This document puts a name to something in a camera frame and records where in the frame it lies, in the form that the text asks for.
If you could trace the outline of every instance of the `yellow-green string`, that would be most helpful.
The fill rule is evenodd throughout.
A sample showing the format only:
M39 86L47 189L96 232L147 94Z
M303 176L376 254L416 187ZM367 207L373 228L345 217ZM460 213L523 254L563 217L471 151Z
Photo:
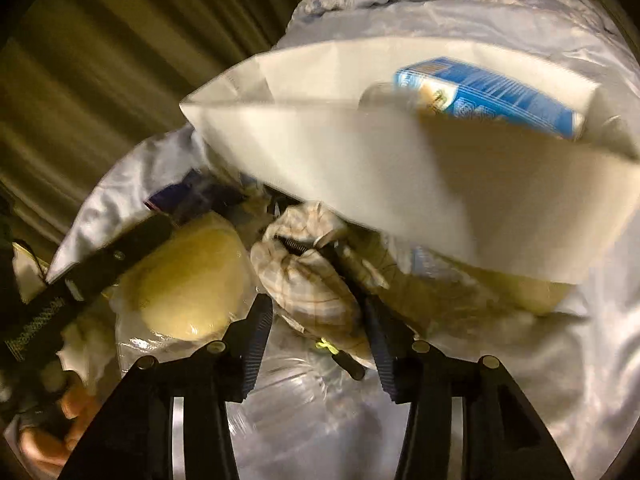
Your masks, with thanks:
M316 348L318 349L326 348L333 355L337 355L339 352L339 350L335 346L333 346L331 343L329 343L324 337L316 343Z

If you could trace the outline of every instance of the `human hand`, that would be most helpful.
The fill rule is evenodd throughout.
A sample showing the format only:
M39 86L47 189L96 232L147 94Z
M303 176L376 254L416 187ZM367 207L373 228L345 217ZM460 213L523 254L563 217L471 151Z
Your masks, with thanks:
M97 400L87 393L77 375L59 402L66 418L74 419L64 442L40 428L22 430L19 440L25 457L38 469L53 476L60 474L80 437L100 410Z

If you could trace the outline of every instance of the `corrugated metal wall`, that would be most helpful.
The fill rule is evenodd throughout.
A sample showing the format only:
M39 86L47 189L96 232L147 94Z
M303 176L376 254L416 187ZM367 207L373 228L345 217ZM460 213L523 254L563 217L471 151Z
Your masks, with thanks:
M178 102L268 50L300 0L37 0L0 51L0 180L48 260L84 197Z

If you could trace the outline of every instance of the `yellow round object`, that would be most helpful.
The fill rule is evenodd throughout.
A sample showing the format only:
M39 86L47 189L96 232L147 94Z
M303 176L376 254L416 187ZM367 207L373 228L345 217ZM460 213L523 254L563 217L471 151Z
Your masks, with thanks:
M186 341L221 332L242 301L244 247L229 230L187 226L149 256L137 304L153 332Z

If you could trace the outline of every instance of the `metal strip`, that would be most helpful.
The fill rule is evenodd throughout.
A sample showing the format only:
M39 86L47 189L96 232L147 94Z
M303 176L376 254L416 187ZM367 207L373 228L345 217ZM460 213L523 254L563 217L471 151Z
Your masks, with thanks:
M171 468L174 480L186 480L184 469L184 397L171 401Z

